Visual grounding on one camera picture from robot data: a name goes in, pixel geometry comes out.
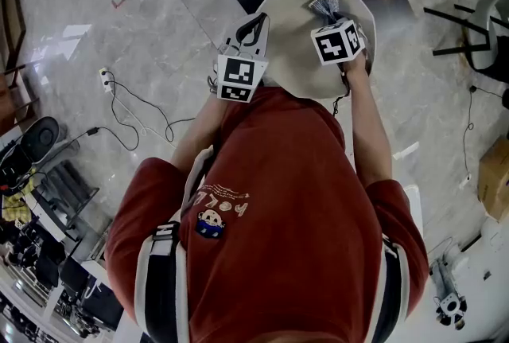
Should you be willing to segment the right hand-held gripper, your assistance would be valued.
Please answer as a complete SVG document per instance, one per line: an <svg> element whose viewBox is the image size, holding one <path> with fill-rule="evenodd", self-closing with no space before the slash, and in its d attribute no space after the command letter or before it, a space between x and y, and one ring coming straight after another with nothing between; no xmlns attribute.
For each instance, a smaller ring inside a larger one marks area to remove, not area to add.
<svg viewBox="0 0 509 343"><path fill-rule="evenodd" d="M312 30L310 37L322 65L354 60L365 49L357 24L347 18Z"/></svg>

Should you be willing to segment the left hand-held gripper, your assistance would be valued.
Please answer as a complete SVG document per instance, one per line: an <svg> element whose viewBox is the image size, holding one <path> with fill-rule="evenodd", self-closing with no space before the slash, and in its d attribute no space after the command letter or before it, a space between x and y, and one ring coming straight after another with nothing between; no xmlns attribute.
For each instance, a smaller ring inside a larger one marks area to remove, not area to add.
<svg viewBox="0 0 509 343"><path fill-rule="evenodd" d="M270 32L270 18L264 13L248 14L227 29L223 43L250 54L219 54L217 57L217 98L249 103L269 64L264 57Z"/></svg>

